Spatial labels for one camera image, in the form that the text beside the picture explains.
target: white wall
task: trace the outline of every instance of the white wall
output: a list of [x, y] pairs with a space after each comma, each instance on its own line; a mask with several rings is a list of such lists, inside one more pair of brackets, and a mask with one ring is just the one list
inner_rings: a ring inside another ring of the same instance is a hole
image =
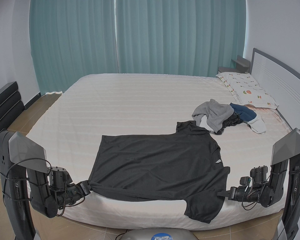
[[40, 92], [29, 40], [30, 0], [0, 0], [0, 88], [17, 81], [26, 104]]
[[300, 0], [246, 0], [244, 58], [257, 48], [300, 72]]

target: gray sweater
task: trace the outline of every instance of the gray sweater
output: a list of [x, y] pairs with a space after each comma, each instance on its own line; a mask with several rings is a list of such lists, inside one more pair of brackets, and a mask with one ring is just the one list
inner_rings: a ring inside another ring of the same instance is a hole
[[222, 128], [223, 121], [233, 114], [233, 108], [228, 104], [220, 104], [216, 100], [211, 99], [209, 102], [204, 102], [192, 114], [196, 125], [199, 126], [204, 115], [207, 116], [207, 124], [215, 132]]

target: blue sticker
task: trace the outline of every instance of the blue sticker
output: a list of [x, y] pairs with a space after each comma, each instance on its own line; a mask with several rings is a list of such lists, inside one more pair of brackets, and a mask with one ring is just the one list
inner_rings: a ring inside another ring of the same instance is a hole
[[173, 240], [173, 238], [167, 233], [158, 233], [155, 234], [151, 240]]

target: pillowcase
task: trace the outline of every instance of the pillowcase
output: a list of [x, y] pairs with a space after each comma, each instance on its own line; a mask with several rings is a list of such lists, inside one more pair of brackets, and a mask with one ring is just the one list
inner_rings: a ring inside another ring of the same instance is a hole
[[239, 105], [276, 109], [275, 100], [249, 73], [224, 72], [216, 75], [229, 89]]

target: teal curtain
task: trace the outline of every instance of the teal curtain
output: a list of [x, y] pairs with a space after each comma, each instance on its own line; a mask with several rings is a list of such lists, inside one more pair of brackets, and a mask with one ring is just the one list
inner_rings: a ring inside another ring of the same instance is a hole
[[213, 77], [243, 55], [245, 0], [116, 0], [120, 73]]
[[31, 0], [31, 55], [41, 94], [88, 74], [118, 73], [114, 1]]

